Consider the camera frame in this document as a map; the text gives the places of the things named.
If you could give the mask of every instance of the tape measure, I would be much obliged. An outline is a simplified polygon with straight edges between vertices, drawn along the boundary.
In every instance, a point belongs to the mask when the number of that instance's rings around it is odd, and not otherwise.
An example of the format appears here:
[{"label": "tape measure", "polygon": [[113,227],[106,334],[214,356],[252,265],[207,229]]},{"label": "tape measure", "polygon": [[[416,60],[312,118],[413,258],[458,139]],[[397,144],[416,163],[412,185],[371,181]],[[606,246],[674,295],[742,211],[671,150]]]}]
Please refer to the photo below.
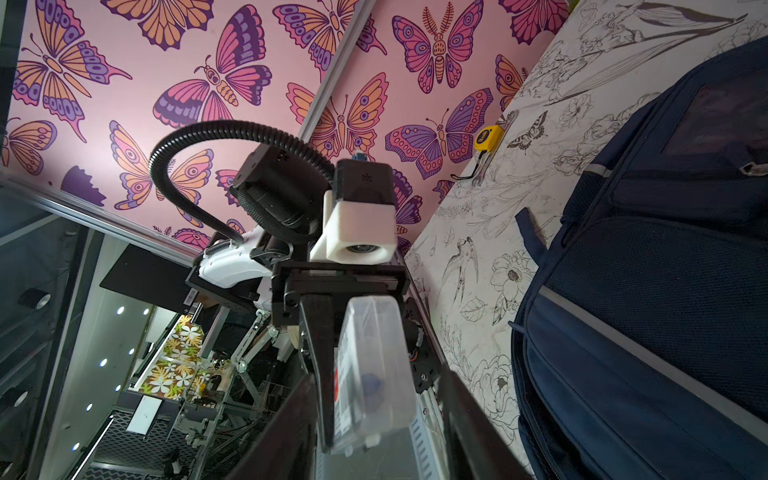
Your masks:
[{"label": "tape measure", "polygon": [[480,130],[478,136],[475,137],[475,150],[480,152],[477,164],[475,164],[475,169],[470,175],[466,177],[459,177],[458,175],[451,174],[451,178],[456,181],[469,180],[470,178],[473,178],[478,171],[478,167],[480,166],[480,160],[482,160],[483,156],[488,152],[493,151],[499,142],[502,141],[503,137],[504,129],[500,125],[491,125],[490,127],[486,127]]},{"label": "tape measure", "polygon": [[475,150],[479,152],[492,151],[503,137],[504,129],[500,125],[483,128],[475,137]]}]

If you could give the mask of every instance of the white wall with floral drawing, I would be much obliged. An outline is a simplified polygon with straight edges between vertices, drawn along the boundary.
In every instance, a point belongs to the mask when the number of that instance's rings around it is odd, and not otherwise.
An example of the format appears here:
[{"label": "white wall with floral drawing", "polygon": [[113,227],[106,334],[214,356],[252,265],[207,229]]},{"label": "white wall with floral drawing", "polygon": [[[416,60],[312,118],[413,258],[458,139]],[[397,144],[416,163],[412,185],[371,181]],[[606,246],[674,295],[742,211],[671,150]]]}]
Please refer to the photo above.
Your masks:
[{"label": "white wall with floral drawing", "polygon": [[766,34],[763,1],[582,2],[507,106],[513,123],[482,184],[454,185],[406,256],[451,367],[525,465],[507,322],[536,265],[516,213],[529,207],[551,240],[584,167],[637,109]]}]

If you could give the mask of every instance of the black cable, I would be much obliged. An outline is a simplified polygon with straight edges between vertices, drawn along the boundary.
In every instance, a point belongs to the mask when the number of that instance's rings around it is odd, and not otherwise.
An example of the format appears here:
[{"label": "black cable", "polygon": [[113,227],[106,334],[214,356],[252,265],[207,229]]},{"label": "black cable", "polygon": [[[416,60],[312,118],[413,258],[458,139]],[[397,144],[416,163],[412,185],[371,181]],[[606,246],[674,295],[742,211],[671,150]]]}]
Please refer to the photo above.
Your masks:
[{"label": "black cable", "polygon": [[[168,177],[168,164],[174,155],[181,152],[184,148],[203,141],[229,138],[256,141],[285,150],[288,154],[296,156],[315,167],[323,178],[331,184],[333,183],[333,174],[336,171],[333,164],[308,143],[274,127],[242,120],[204,121],[180,128],[167,135],[155,146],[149,159],[150,178],[155,187],[157,187],[157,191],[163,194],[172,204],[207,226],[212,227],[217,232],[229,237],[234,243],[242,243],[243,236],[192,203],[176,189]],[[272,233],[264,225],[262,227],[265,231]]]},{"label": "black cable", "polygon": [[475,164],[475,169],[472,171],[471,174],[467,175],[466,177],[459,177],[458,175],[451,174],[451,178],[453,180],[469,180],[470,178],[473,178],[478,171],[478,167],[480,166],[480,160],[482,160],[482,156],[485,155],[487,152],[488,152],[487,150],[483,150],[482,152],[480,152],[480,155],[478,155],[478,161]]}]

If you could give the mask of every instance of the bird drawing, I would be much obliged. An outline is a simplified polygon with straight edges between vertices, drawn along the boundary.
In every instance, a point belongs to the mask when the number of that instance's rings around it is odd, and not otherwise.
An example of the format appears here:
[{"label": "bird drawing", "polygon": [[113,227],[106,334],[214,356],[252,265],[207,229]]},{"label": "bird drawing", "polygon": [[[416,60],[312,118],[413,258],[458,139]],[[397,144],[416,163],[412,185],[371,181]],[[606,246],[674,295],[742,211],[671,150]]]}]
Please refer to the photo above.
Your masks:
[{"label": "bird drawing", "polygon": [[478,271],[478,254],[475,252],[475,244],[472,242],[472,238],[467,237],[466,240],[459,240],[456,242],[458,247],[458,253],[448,260],[448,265],[445,266],[445,272],[442,274],[442,285],[445,285],[445,281],[458,270],[458,284],[456,285],[456,292],[453,295],[453,300],[456,301],[456,297],[459,296],[459,302],[464,300],[464,285],[466,282],[466,273],[469,268],[469,263],[475,264],[475,282],[478,281],[480,273]]}]

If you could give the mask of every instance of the white robot part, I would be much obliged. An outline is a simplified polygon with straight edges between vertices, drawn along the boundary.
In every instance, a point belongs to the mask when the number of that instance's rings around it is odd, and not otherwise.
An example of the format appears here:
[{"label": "white robot part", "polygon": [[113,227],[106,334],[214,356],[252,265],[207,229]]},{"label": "white robot part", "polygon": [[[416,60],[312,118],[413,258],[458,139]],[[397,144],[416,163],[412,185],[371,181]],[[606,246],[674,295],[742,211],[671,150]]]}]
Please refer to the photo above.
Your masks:
[{"label": "white robot part", "polygon": [[388,262],[397,248],[395,206],[323,197],[323,234],[310,252],[311,262],[376,265]]},{"label": "white robot part", "polygon": [[272,270],[251,260],[250,251],[256,248],[264,235],[264,229],[256,227],[243,234],[241,245],[232,244],[212,254],[204,253],[198,275],[203,280],[221,288],[231,288],[237,283],[262,276],[272,276]]}]

